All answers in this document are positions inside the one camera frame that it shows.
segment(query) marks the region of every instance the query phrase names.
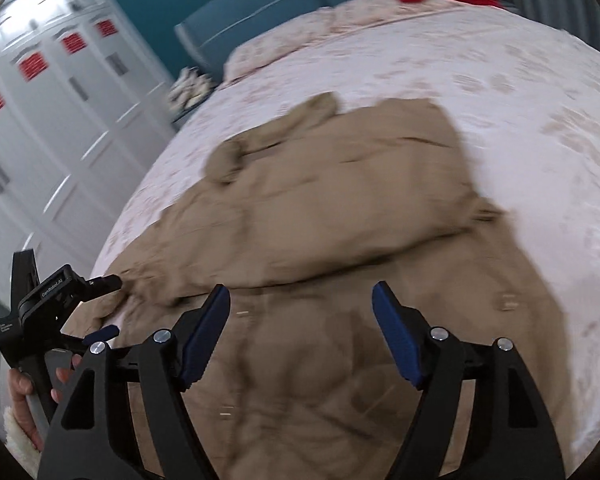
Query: bedsheet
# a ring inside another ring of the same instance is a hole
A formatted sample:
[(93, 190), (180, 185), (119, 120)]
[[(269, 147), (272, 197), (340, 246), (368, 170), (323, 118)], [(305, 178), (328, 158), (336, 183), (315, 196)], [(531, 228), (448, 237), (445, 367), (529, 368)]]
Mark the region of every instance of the bedsheet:
[(580, 463), (600, 439), (600, 53), (564, 31), (461, 7), (304, 48), (217, 91), (128, 202), (93, 275), (200, 179), (218, 143), (325, 91), (345, 110), (388, 97), (447, 110), (480, 192), (507, 210), (566, 313)]

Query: silver screw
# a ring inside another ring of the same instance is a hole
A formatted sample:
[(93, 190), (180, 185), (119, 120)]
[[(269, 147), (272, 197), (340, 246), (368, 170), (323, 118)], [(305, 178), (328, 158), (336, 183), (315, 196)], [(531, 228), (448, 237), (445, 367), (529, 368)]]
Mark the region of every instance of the silver screw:
[(171, 332), (168, 330), (158, 330), (154, 334), (154, 341), (157, 343), (166, 343), (169, 339), (171, 339)]
[(99, 354), (107, 347), (106, 343), (102, 341), (97, 341), (89, 347), (89, 350), (92, 354)]
[(444, 341), (447, 337), (449, 337), (449, 332), (446, 330), (446, 328), (437, 326), (431, 329), (431, 337), (436, 341)]
[(500, 350), (504, 350), (505, 352), (513, 350), (513, 341), (511, 339), (507, 339), (506, 337), (501, 337), (498, 339), (498, 348)]

